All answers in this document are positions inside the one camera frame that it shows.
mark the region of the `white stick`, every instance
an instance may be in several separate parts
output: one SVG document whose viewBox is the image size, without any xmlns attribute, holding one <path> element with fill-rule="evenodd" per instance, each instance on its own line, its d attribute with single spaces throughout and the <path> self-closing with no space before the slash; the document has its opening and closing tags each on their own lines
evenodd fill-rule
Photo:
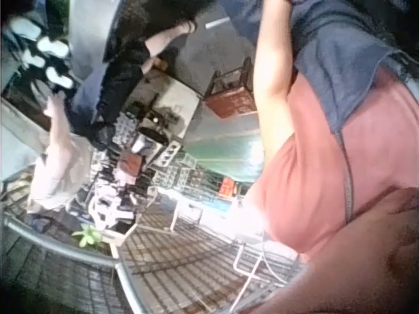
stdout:
<svg viewBox="0 0 419 314">
<path fill-rule="evenodd" d="M 221 25 L 221 24 L 227 23 L 227 22 L 229 22 L 229 21 L 230 21 L 230 18 L 229 18 L 229 17 L 226 17 L 226 18 L 220 18 L 219 20 L 215 20 L 215 21 L 212 21 L 212 22 L 210 22 L 210 23 L 205 24 L 205 28 L 206 28 L 206 29 L 210 29 L 210 28 L 213 28 L 213 27 L 215 27 L 215 26 L 218 26 L 218 25 Z"/>
</svg>

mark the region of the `wooden stool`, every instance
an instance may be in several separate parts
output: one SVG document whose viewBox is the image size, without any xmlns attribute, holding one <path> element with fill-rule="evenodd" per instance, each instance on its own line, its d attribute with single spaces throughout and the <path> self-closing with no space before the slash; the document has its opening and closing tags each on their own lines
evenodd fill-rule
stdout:
<svg viewBox="0 0 419 314">
<path fill-rule="evenodd" d="M 251 58 L 247 57 L 238 69 L 225 74 L 214 72 L 204 95 L 204 104 L 222 119 L 254 113 L 256 106 L 249 87 L 252 68 Z M 234 75 L 239 76 L 238 80 L 228 81 Z"/>
</svg>

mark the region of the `hand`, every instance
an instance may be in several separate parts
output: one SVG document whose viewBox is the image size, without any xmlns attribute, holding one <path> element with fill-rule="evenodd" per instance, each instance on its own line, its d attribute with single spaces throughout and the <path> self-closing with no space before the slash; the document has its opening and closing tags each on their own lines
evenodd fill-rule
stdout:
<svg viewBox="0 0 419 314">
<path fill-rule="evenodd" d="M 48 97 L 44 114 L 51 118 L 58 111 L 64 110 L 64 99 L 65 99 L 65 94 L 63 91 L 59 92 L 58 94 Z"/>
</svg>

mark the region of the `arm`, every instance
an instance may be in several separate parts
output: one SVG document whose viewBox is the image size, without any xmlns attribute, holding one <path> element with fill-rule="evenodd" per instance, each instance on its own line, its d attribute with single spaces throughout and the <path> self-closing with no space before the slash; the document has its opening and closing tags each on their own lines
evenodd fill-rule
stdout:
<svg viewBox="0 0 419 314">
<path fill-rule="evenodd" d="M 290 0 L 264 0 L 253 86 L 265 164 L 294 132 L 287 104 L 293 69 L 290 16 Z"/>
<path fill-rule="evenodd" d="M 73 152 L 70 126 L 64 112 L 63 97 L 60 94 L 48 99 L 45 114 L 51 117 L 50 146 L 45 165 L 50 178 L 59 181 L 70 163 Z"/>
</svg>

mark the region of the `salmon t-shirt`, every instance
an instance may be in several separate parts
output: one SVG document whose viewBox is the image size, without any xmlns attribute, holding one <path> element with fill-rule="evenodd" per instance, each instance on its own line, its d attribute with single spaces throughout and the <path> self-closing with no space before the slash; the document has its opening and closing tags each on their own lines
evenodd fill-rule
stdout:
<svg viewBox="0 0 419 314">
<path fill-rule="evenodd" d="M 245 204 L 269 236 L 316 254 L 344 226 L 345 161 L 320 102 L 302 74 L 288 95 L 294 134 L 266 165 Z M 389 190 L 419 186 L 419 105 L 397 76 L 380 68 L 343 127 L 354 180 L 354 216 Z"/>
</svg>

